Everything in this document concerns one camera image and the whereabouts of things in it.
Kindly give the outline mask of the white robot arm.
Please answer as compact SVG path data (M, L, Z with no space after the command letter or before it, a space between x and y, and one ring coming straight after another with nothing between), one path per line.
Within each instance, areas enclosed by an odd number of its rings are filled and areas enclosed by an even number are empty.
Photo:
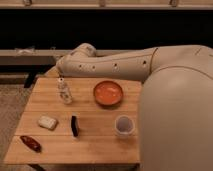
M213 48L161 46L104 57L75 49L56 68L65 77L142 83L143 171L213 171Z

